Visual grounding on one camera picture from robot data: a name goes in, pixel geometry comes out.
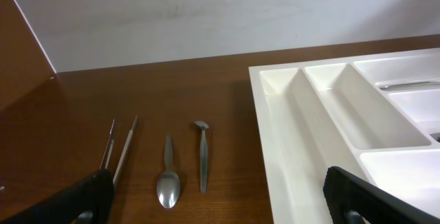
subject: brown wood surface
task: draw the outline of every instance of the brown wood surface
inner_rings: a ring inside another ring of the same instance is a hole
[[[53,75],[14,0],[0,0],[0,110]]]
[[[0,219],[97,169],[116,118],[114,169],[138,115],[112,223],[271,223],[248,67],[439,45],[440,36],[425,36],[58,74],[0,115]],[[205,194],[193,120],[211,128]],[[182,182],[171,210],[155,189],[167,133]]]

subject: spoon bowl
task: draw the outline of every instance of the spoon bowl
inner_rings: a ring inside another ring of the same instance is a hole
[[[166,171],[157,180],[157,197],[164,208],[172,208],[180,195],[179,176],[171,171]]]
[[[164,208],[172,208],[179,199],[180,180],[179,176],[171,170],[173,164],[173,147],[171,146],[170,135],[166,136],[164,158],[166,170],[157,180],[156,192],[160,204],[162,204]]]

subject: metal utensil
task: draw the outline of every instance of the metal utensil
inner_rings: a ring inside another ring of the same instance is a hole
[[[434,138],[434,140],[440,142],[440,132],[438,133],[432,133],[431,137]]]
[[[200,191],[206,192],[206,182],[208,180],[208,145],[206,143],[205,131],[209,126],[203,121],[194,122],[201,129],[200,141]]]
[[[173,165],[173,147],[169,134],[166,135],[164,159],[166,170],[157,180],[156,192],[160,204],[162,204],[164,208],[172,208],[179,199],[180,180],[179,176],[171,170],[171,166]]]
[[[409,82],[409,83],[401,83],[401,84],[394,84],[394,85],[382,85],[378,86],[383,91],[396,91],[400,88],[404,87],[410,87],[410,86],[433,86],[433,85],[440,85],[440,80],[425,80],[425,81],[419,81],[419,82]]]
[[[105,146],[104,155],[102,156],[101,165],[99,166],[99,169],[102,169],[102,168],[107,169],[107,167],[109,166],[111,151],[113,150],[113,145],[115,143],[115,129],[114,129],[114,127],[115,127],[115,120],[113,120],[113,123],[111,124],[109,141],[107,142],[107,145]],[[104,160],[105,160],[106,155],[107,155],[107,162],[105,163],[105,166],[104,166]]]
[[[136,130],[137,127],[138,127],[138,117],[136,116],[135,121],[133,122],[133,126],[131,127],[131,130],[129,131],[129,135],[126,137],[124,149],[122,150],[122,154],[121,154],[121,157],[119,158],[119,162],[118,162],[118,167],[116,168],[115,176],[113,177],[113,185],[115,185],[115,187],[118,182],[122,166],[124,165],[124,162],[125,162],[125,157],[127,155],[127,151],[129,149],[129,146],[131,143],[131,138],[133,137],[133,132]]]

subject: white wall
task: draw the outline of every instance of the white wall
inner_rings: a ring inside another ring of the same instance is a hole
[[[440,33],[440,0],[17,0],[58,72]]]

